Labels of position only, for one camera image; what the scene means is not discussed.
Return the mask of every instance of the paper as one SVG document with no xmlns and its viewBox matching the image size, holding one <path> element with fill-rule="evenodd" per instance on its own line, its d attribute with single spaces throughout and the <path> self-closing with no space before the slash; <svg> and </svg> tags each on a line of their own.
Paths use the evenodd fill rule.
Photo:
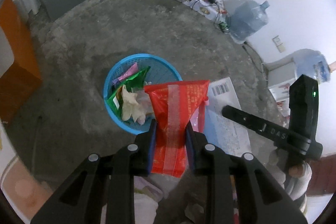
<svg viewBox="0 0 336 224">
<path fill-rule="evenodd" d="M 116 107 L 117 109 L 119 109 L 120 105 L 119 105 L 119 102 L 118 102 L 117 97 L 114 97 L 114 98 L 113 98 L 113 102 L 114 102 L 114 104 L 115 104 L 115 107 Z"/>
<path fill-rule="evenodd" d="M 208 97 L 204 126 L 208 142 L 230 155 L 241 157 L 244 153 L 251 153 L 247 129 L 221 114 L 226 105 L 241 109 L 230 77 L 210 83 Z"/>
</svg>

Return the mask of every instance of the barcode label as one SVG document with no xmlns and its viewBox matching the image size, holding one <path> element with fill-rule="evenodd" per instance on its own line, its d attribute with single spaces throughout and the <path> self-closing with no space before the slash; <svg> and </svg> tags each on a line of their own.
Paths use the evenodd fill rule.
<svg viewBox="0 0 336 224">
<path fill-rule="evenodd" d="M 212 87 L 212 92 L 214 96 L 221 95 L 225 92 L 229 92 L 229 88 L 227 87 L 227 83 L 215 85 Z"/>
</svg>

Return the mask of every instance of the green snack wrapper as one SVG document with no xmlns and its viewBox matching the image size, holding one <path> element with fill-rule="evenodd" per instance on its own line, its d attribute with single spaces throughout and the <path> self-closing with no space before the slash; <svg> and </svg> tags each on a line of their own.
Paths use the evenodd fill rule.
<svg viewBox="0 0 336 224">
<path fill-rule="evenodd" d="M 142 89 L 147 72 L 149 71 L 150 68 L 151 67 L 148 66 L 147 68 L 137 72 L 134 75 L 131 75 L 130 77 L 122 81 L 120 85 L 117 87 L 117 89 L 113 91 L 110 98 L 106 100 L 107 104 L 112 109 L 115 115 L 121 117 L 121 111 L 123 109 L 123 98 L 121 96 L 121 90 L 123 85 L 126 86 L 128 92 L 132 92 L 132 88 Z"/>
</svg>

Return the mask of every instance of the red plastic bag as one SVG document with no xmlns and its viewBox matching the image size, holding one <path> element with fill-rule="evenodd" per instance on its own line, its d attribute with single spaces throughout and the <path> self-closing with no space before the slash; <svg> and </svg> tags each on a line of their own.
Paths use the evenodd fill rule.
<svg viewBox="0 0 336 224">
<path fill-rule="evenodd" d="M 144 87 L 157 120 L 153 173 L 181 177 L 186 166 L 185 127 L 208 100 L 209 80 L 180 81 Z"/>
</svg>

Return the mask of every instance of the blue plastic basket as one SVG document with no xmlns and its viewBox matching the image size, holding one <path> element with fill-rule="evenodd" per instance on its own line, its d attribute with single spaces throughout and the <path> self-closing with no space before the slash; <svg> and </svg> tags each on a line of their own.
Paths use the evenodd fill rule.
<svg viewBox="0 0 336 224">
<path fill-rule="evenodd" d="M 133 119 L 124 122 L 121 118 L 117 117 L 110 109 L 106 100 L 111 96 L 111 83 L 113 79 L 116 79 L 123 75 L 134 63 L 138 63 L 139 70 L 150 66 L 145 81 L 152 82 L 152 84 L 161 84 L 175 81 L 182 81 L 181 75 L 177 70 L 169 64 L 166 60 L 151 54 L 134 54 L 120 60 L 113 66 L 109 74 L 106 77 L 104 84 L 103 97 L 105 107 L 112 120 L 123 130 L 138 135 L 140 133 L 149 130 L 151 119 L 147 119 L 143 125 L 139 125 L 137 122 L 133 122 Z"/>
</svg>

